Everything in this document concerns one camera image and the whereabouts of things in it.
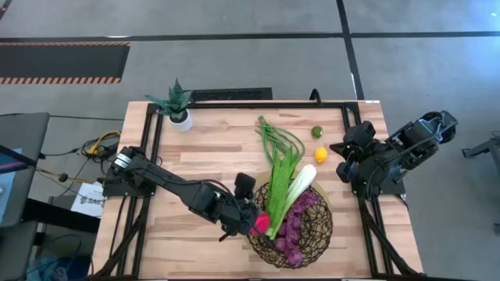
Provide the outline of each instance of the gray floor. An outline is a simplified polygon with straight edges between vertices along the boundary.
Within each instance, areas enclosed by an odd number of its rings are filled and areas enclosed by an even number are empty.
[[[495,0],[344,0],[351,32],[500,30]],[[0,37],[64,37],[258,32],[340,32],[335,0],[13,0]],[[462,157],[500,130],[500,37],[353,40],[365,98],[381,100],[397,130],[431,110],[449,110],[456,138],[405,179],[416,241],[431,276],[496,280],[500,276],[500,189],[491,158]],[[123,118],[127,102],[185,87],[272,87],[275,98],[355,97],[342,39],[134,42],[116,85],[0,85],[0,114],[39,112]],[[54,119],[47,153],[66,151],[122,123]],[[76,155],[44,166],[75,173]],[[98,176],[88,164],[82,176]],[[31,197],[61,187],[39,176]]]

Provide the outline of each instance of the yellow cable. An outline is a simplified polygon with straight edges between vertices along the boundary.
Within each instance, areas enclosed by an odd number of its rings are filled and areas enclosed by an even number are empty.
[[[121,136],[121,133],[119,131],[109,131],[109,132],[106,132],[106,133],[104,133],[102,136],[100,136],[97,139],[97,141],[95,142],[95,144],[93,144],[91,147],[89,147],[89,149],[87,149],[87,153],[89,155],[97,156],[99,154],[98,147],[99,147],[102,139],[105,138],[106,136],[112,135],[112,134],[116,134],[118,136]]]
[[[37,171],[41,172],[41,173],[46,173],[50,176],[57,177],[58,179],[59,179],[59,177],[61,177],[61,174],[54,173],[54,172],[49,171],[47,169],[37,167]],[[70,177],[68,177],[67,180],[75,182],[75,183],[93,183],[93,182],[95,182],[95,180],[85,180],[85,179],[70,178]]]

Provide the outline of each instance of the potted plant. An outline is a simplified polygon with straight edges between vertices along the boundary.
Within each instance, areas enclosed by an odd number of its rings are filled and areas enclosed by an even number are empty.
[[[169,99],[162,100],[149,94],[146,94],[146,98],[161,107],[159,113],[169,116],[170,125],[175,130],[186,132],[193,126],[193,119],[188,110],[191,92],[183,90],[179,81],[175,79],[173,88],[169,87]]]

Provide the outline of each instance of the wooden tabletop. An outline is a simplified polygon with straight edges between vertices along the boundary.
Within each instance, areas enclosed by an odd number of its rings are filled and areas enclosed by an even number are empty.
[[[147,104],[145,101],[129,103],[119,150],[123,146],[140,145]],[[380,103],[360,101],[359,109],[362,120],[373,123],[376,137],[385,139],[388,132]],[[342,183],[335,173],[343,159],[329,151],[327,160],[317,164],[313,156],[318,147],[328,148],[329,144],[342,142],[345,130],[339,109],[192,109],[191,114],[194,126],[186,133],[176,132],[167,121],[163,123],[159,156],[163,159],[164,169],[187,180],[220,180],[230,189],[234,188],[234,177],[239,172],[257,175],[270,170],[262,141],[255,132],[257,118],[263,115],[269,123],[291,131],[304,142],[305,156],[297,169],[313,164],[318,171],[316,181],[326,191],[332,205],[334,230],[330,246],[307,268],[276,269],[260,259],[242,236],[229,237],[219,243],[218,238],[223,234],[220,224],[213,225],[190,213],[178,197],[158,188],[149,209],[140,279],[370,276],[357,199],[351,186]],[[319,140],[313,140],[310,134],[316,125],[323,127],[323,136]],[[155,117],[149,136],[149,151],[154,126]],[[406,207],[395,196],[380,196],[379,200],[387,238],[407,263],[421,272]],[[108,258],[121,201],[116,197],[105,203],[93,256],[96,270]],[[116,246],[123,235],[127,206],[128,202],[121,216]],[[380,247],[377,239],[373,239],[378,268],[383,272]],[[135,241],[129,247],[125,273],[131,271],[134,246]]]

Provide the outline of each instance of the green lime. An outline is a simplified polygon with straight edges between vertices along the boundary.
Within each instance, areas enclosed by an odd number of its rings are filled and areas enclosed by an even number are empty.
[[[320,138],[323,135],[323,128],[321,126],[314,126],[311,134],[314,138]]]

